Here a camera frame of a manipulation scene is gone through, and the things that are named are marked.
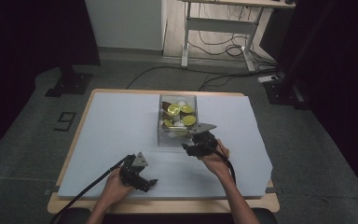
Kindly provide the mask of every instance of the black curtain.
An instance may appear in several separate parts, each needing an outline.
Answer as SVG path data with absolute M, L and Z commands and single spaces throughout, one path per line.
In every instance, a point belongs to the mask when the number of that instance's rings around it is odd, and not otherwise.
M 278 63 L 358 176 L 358 2 L 298 1 Z
M 84 0 L 0 0 L 0 138 L 34 91 L 67 64 L 100 65 Z

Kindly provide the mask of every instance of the power strip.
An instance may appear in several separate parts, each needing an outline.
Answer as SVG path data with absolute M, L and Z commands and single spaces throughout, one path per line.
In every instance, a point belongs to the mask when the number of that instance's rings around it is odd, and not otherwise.
M 257 79 L 258 83 L 268 82 L 268 81 L 275 81 L 278 80 L 276 76 L 267 76 L 267 77 L 260 77 Z

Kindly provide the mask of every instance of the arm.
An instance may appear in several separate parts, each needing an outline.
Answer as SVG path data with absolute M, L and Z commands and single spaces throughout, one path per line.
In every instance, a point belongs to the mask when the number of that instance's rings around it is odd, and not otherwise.
M 223 146 L 219 139 L 217 139 L 217 141 L 219 144 L 216 150 L 228 155 L 228 149 Z M 249 207 L 249 204 L 243 199 L 240 191 L 237 189 L 237 186 L 229 173 L 228 167 L 224 164 L 222 159 L 213 153 L 209 156 L 201 157 L 200 160 L 202 160 L 206 167 L 219 178 L 227 195 L 234 222 L 236 224 L 260 223 L 253 210 Z
M 118 203 L 133 190 L 133 187 L 124 186 L 119 177 L 120 169 L 116 169 L 107 177 L 100 199 L 94 205 L 87 224 L 101 224 L 106 210 L 112 204 Z

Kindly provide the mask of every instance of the black bracket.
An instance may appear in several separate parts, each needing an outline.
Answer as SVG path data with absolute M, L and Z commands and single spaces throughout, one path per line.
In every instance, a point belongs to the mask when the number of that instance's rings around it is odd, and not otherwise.
M 133 186 L 135 189 L 148 192 L 152 186 L 155 186 L 157 179 L 147 181 L 139 176 L 139 173 L 147 166 L 147 161 L 142 152 L 135 155 L 129 155 L 120 169 L 121 182 L 127 186 Z
M 265 82 L 264 89 L 272 105 L 292 105 L 295 109 L 309 110 L 308 96 L 302 91 L 301 85 L 296 82 L 290 91 L 283 91 L 280 82 Z
M 62 94 L 83 95 L 92 79 L 92 74 L 76 73 L 72 65 L 60 66 L 62 76 L 53 89 L 49 89 L 45 96 L 60 97 Z

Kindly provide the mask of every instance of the person's right hand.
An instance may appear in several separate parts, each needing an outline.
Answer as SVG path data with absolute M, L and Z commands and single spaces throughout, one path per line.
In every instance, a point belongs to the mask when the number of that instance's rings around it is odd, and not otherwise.
M 226 155 L 228 158 L 229 150 L 225 146 L 223 146 L 220 139 L 217 139 L 217 142 L 218 142 L 218 145 L 217 145 L 216 150 L 219 151 L 220 153 L 222 153 L 223 155 Z M 227 165 L 225 164 L 225 162 L 219 156 L 217 156 L 215 153 L 212 153 L 211 155 L 208 155 L 208 156 L 200 157 L 199 160 L 203 161 L 203 163 L 208 168 L 208 170 L 210 170 L 212 173 L 217 175 L 217 177 L 219 177 L 219 178 L 223 177 L 225 175 L 230 175 L 229 169 L 228 169 Z
M 107 206 L 118 203 L 133 190 L 133 187 L 123 185 L 119 173 L 120 168 L 117 168 L 106 179 L 106 184 L 100 197 L 100 202 Z

